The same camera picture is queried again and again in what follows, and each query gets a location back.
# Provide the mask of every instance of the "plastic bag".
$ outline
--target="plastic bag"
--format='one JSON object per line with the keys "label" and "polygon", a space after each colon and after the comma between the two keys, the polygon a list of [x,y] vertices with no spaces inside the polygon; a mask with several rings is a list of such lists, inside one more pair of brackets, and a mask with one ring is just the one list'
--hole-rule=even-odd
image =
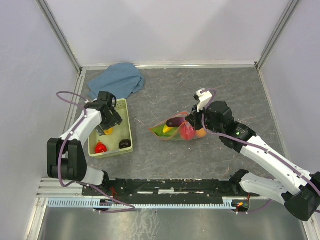
{"label": "plastic bag", "polygon": [[195,131],[191,124],[185,121],[185,117],[188,115],[185,111],[179,112],[154,127],[149,128],[149,130],[157,138],[166,141],[190,141],[206,136],[207,133],[203,128]]}

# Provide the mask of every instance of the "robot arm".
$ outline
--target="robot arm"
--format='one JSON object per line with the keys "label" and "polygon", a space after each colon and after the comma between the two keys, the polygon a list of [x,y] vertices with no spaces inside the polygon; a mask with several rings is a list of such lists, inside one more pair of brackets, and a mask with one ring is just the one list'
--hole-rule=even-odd
{"label": "robot arm", "polygon": [[239,181],[244,191],[277,201],[292,215],[307,221],[320,205],[320,196],[307,181],[320,189],[320,172],[312,175],[287,160],[268,146],[252,129],[235,121],[225,102],[210,103],[210,96],[208,91],[197,91],[194,98],[200,103],[193,106],[186,120],[195,130],[203,128],[204,124],[206,129],[219,135],[224,145],[252,159],[276,178],[266,179],[247,171]]}
{"label": "robot arm", "polygon": [[61,159],[61,176],[64,180],[101,185],[105,173],[87,166],[83,146],[95,129],[104,134],[122,119],[115,110],[117,99],[109,92],[99,92],[97,100],[87,103],[78,120],[59,138],[51,138],[47,143],[47,173],[50,178],[58,178],[59,153]]}

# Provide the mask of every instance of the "red fruit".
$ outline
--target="red fruit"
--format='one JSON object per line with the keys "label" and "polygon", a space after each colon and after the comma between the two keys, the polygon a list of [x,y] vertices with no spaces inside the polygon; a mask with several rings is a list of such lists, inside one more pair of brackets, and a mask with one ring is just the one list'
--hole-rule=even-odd
{"label": "red fruit", "polygon": [[180,128],[180,136],[184,140],[187,140],[187,141],[191,140],[195,135],[196,135],[196,131],[188,122]]}
{"label": "red fruit", "polygon": [[95,146],[94,152],[96,154],[100,154],[100,153],[105,153],[106,151],[108,151],[107,147],[102,142],[99,141]]}

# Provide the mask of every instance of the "blue cloth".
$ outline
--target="blue cloth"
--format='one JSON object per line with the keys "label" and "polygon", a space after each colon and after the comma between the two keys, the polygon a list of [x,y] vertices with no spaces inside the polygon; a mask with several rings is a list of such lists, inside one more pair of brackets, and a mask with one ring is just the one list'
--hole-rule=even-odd
{"label": "blue cloth", "polygon": [[126,99],[131,93],[140,91],[145,79],[132,63],[109,66],[100,76],[88,82],[89,97],[96,99],[100,91],[109,92],[117,99]]}

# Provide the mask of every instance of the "yellow basket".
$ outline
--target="yellow basket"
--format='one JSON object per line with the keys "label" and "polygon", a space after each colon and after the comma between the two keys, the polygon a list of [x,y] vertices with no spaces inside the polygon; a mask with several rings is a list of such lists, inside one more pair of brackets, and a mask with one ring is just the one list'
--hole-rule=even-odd
{"label": "yellow basket", "polygon": [[[115,110],[121,116],[122,123],[113,127],[113,133],[110,135],[99,136],[96,130],[90,134],[88,139],[88,151],[90,157],[101,159],[120,154],[127,154],[134,151],[127,100],[124,98],[117,99]],[[131,141],[131,147],[120,149],[119,143],[124,139],[129,139]],[[95,148],[99,141],[106,146],[108,150],[107,152],[95,153]]]}

